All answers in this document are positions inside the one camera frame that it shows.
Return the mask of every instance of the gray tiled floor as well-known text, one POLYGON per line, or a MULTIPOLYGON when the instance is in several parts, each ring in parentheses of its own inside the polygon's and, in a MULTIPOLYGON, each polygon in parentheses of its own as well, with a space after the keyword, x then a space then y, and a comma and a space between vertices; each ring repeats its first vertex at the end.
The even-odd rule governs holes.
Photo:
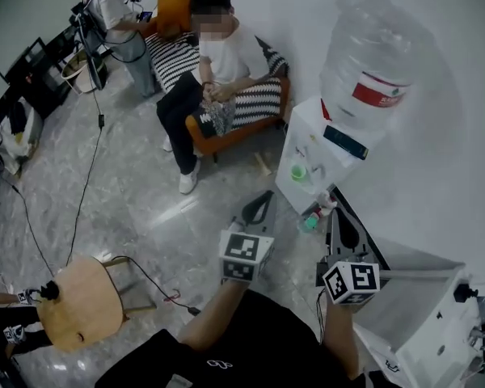
MULTIPOLYGON (((266 130, 220 154, 216 166, 205 158, 200 182, 190 196, 178 193, 179 173, 172 154, 160 145, 164 132, 156 102, 141 99, 118 64, 97 98, 106 126, 91 181, 82 204, 75 255, 109 258, 130 255, 165 289, 179 289, 182 298, 202 307, 218 280, 217 240, 227 227, 230 207, 241 197, 274 187, 253 156, 259 151, 275 171, 284 134, 266 130)), ((74 219, 98 135, 92 95, 70 93, 46 121, 40 148, 24 167, 18 185, 27 200, 32 226, 54 271, 65 264, 74 219)), ((293 310, 317 331, 314 315, 314 266, 323 256, 320 233, 297 231, 298 218, 279 193, 276 252, 255 288, 293 310)), ((43 348, 18 357, 32 386, 91 387, 122 356, 161 328, 176 333, 190 316, 164 303, 162 295, 134 267, 112 269, 131 306, 155 301, 158 309, 127 322, 113 337, 90 348, 65 354, 43 348)), ((0 183, 0 291, 39 287, 50 279, 28 229, 22 201, 0 183)))

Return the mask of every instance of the person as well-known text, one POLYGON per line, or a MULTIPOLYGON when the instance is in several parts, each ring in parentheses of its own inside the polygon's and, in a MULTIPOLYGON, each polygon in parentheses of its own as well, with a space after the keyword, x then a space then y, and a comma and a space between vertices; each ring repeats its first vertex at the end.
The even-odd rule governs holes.
POLYGON ((381 373, 360 374, 352 312, 327 299, 319 343, 291 310, 249 290, 247 283, 228 280, 178 339, 160 331, 110 368, 95 387, 159 388, 174 386, 168 385, 171 381, 195 388, 392 386, 381 373))
POLYGON ((268 77, 269 68, 255 34, 234 16, 231 0, 191 0, 192 23, 200 34, 200 63, 180 76, 157 106, 167 132, 163 149, 173 152, 181 176, 179 192, 197 184, 200 160, 185 120, 203 99, 220 103, 268 77))
MULTIPOLYGON (((0 305, 15 303, 20 303, 17 295, 0 293, 0 305)), ((0 308, 0 361, 4 357, 9 359, 13 355, 20 355, 52 345, 45 331, 22 331, 23 340, 19 344, 9 343, 4 335, 4 330, 7 327, 27 327, 39 321, 40 317, 34 306, 0 308)))
POLYGON ((121 58, 133 77, 135 87, 145 97, 156 92, 156 77, 146 42, 141 36, 149 24, 137 23, 137 14, 124 0, 90 0, 88 11, 107 32, 104 44, 121 58))

